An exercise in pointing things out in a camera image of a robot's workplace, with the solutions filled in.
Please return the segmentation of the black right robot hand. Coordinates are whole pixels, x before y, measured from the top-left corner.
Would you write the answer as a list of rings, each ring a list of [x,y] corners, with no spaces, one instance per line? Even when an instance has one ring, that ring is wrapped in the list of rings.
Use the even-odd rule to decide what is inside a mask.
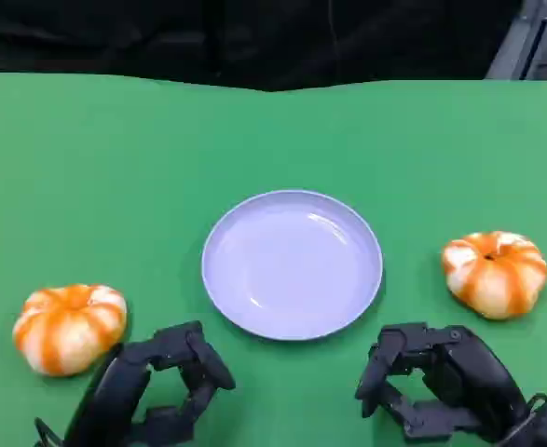
[[[389,381],[419,369],[431,400],[410,401]],[[457,431],[496,442],[526,420],[519,386],[493,351],[471,330],[425,323],[383,327],[355,392],[362,415],[383,408],[410,442],[447,441]]]

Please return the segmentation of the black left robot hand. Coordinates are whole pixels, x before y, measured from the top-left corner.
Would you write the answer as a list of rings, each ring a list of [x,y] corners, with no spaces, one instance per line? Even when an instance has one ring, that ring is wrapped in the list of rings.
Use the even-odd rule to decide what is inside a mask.
[[[146,411],[132,417],[150,381],[151,372],[179,371],[187,395],[179,406]],[[193,439],[194,426],[219,389],[232,390],[235,379],[204,336],[190,321],[154,333],[135,343],[118,343],[95,373],[68,427],[65,446],[173,446]]]

